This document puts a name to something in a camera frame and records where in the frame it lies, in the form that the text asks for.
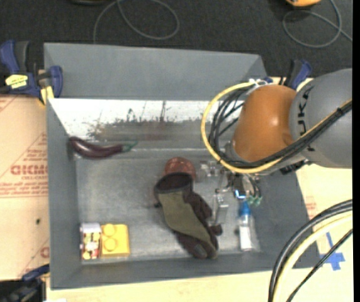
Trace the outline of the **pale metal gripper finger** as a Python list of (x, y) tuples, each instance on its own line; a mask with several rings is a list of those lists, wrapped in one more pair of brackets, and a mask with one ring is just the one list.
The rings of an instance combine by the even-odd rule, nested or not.
[(221, 174), (221, 165), (216, 161), (203, 160), (200, 162), (200, 177), (218, 177)]
[(229, 203), (224, 196), (217, 194), (214, 200), (215, 214), (214, 214), (214, 225), (222, 225), (227, 220), (227, 212), (229, 209)]

